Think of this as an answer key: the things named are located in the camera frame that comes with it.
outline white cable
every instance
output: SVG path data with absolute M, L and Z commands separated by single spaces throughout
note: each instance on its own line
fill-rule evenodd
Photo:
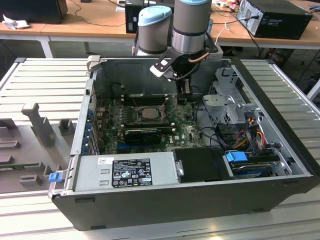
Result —
M 320 7 L 317 7 L 317 8 L 313 8 L 313 9 L 311 9 L 310 11 L 313 11 L 313 10 L 318 10 L 318 9 L 320 9 Z
M 218 42 L 219 36 L 220 36 L 220 34 L 221 34 L 224 30 L 229 30 L 229 31 L 231 31 L 231 30 L 230 30 L 230 28 L 228 28 L 228 27 L 227 27 L 227 28 L 222 29 L 222 30 L 219 32 L 218 36 L 216 36 L 216 39 L 215 39 L 214 45 L 217 45 L 217 42 Z
M 240 22 L 240 21 L 242 21 L 242 20 L 248 20 L 248 18 L 247 18 L 247 17 L 245 17 L 245 18 L 240 18 L 240 19 L 238 19 L 237 22 Z M 229 31 L 231 31 L 231 29 L 227 27 L 227 24 L 229 24 L 229 23 L 235 23 L 235 22 L 234 22 L 234 21 L 226 21 L 226 22 L 224 23 L 224 29 L 222 29 L 222 30 L 218 33 L 218 36 L 216 36 L 214 45 L 217 45 L 218 39 L 219 39 L 219 37 L 220 37 L 220 34 L 221 34 L 224 30 L 229 30 Z

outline computer case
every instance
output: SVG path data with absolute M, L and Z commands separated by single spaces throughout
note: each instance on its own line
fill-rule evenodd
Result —
M 300 39 L 312 13 L 286 0 L 243 0 L 236 18 L 256 38 Z
M 3 0 L 0 1 L 0 19 L 3 15 L 13 20 L 60 24 L 68 11 L 66 0 Z

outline blue latch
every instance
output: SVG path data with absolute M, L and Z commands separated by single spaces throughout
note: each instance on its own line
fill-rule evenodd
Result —
M 49 175 L 49 183 L 60 183 L 63 181 L 62 172 L 53 172 Z
M 248 158 L 244 151 L 230 151 L 226 155 L 228 162 L 246 162 Z

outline wooden desk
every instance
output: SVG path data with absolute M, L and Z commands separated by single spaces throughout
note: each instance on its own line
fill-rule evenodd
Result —
M 91 3 L 82 3 L 80 0 L 66 0 L 66 2 L 68 12 L 62 24 L 47 24 L 41 31 L 42 35 L 134 38 L 134 34 L 126 33 L 125 12 L 116 11 L 117 6 L 111 2 L 107 0 L 93 0 Z M 87 22 L 109 26 L 88 24 L 76 16 L 77 10 L 79 10 L 77 15 Z
M 309 9 L 310 1 L 291 0 L 298 6 Z M 117 12 L 116 6 L 107 0 L 92 0 L 91 3 L 81 3 L 80 0 L 66 0 L 68 13 L 62 24 L 31 23 L 31 28 L 11 30 L 0 24 L 0 39 L 35 40 L 40 41 L 44 54 L 52 58 L 50 41 L 85 42 L 89 52 L 88 42 L 132 43 L 134 34 L 126 33 L 125 12 Z M 229 13 L 220 12 L 211 15 L 214 23 L 234 21 Z M 284 49 L 319 49 L 320 48 L 320 20 L 311 20 L 300 40 L 255 38 L 261 48 Z M 221 46 L 256 47 L 246 29 L 239 22 L 228 25 L 231 31 L 225 30 L 219 37 Z M 215 39 L 223 24 L 213 24 L 211 36 Z

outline warning label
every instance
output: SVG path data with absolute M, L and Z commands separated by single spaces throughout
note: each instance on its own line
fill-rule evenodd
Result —
M 114 160 L 112 187 L 126 188 L 152 185 L 150 159 Z

